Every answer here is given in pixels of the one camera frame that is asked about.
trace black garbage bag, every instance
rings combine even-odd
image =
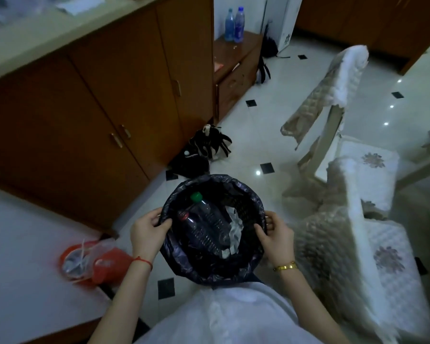
[[[243,222],[242,236],[236,254],[222,259],[191,246],[178,211],[188,208],[190,196],[200,192],[204,199],[221,210],[225,206],[237,210]],[[263,247],[253,225],[258,223],[266,232],[263,203],[250,187],[228,175],[202,175],[177,186],[163,206],[160,224],[172,219],[161,253],[172,271],[202,285],[231,285],[241,283],[253,273],[263,257]]]

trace cabinet door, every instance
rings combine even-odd
[[[357,0],[338,34],[347,44],[372,47],[390,18],[399,10],[401,0]]]
[[[149,179],[185,145],[154,9],[82,40],[70,57]]]
[[[303,0],[296,27],[336,39],[356,0]]]
[[[66,57],[52,55],[0,80],[0,182],[105,228],[148,183],[113,136]]]
[[[373,49],[411,58],[430,46],[430,0],[401,0]]]
[[[187,139],[213,116],[213,0],[157,6],[164,51]]]

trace red string bracelet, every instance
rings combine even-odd
[[[142,262],[148,263],[151,267],[151,270],[153,270],[153,264],[149,260],[144,260],[143,258],[140,258],[140,256],[134,258],[134,260],[141,260]]]

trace white box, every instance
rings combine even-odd
[[[290,38],[298,18],[302,0],[266,0],[263,28],[269,24],[268,37],[272,38],[279,52],[290,43]]]

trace gold bracelet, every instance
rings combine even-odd
[[[298,267],[296,266],[296,263],[294,260],[292,260],[290,262],[290,264],[287,264],[286,266],[280,266],[280,267],[276,267],[274,268],[274,271],[277,272],[279,270],[284,270],[284,269],[298,269]]]

